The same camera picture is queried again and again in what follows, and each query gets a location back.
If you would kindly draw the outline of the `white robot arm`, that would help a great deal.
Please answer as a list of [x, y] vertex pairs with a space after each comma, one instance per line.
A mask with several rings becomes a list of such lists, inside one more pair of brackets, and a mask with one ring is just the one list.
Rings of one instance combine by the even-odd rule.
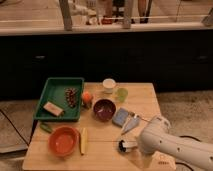
[[154, 116], [138, 136], [140, 152], [152, 155], [159, 151], [206, 171], [213, 171], [213, 144], [171, 135], [170, 127], [170, 122], [165, 117]]

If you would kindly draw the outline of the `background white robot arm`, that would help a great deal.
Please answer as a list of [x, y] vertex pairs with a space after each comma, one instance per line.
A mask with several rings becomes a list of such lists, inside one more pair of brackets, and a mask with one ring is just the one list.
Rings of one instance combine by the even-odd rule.
[[85, 0], [86, 5], [78, 5], [76, 0], [68, 0], [70, 14], [74, 15], [83, 15], [87, 19], [91, 17], [96, 17], [96, 0]]

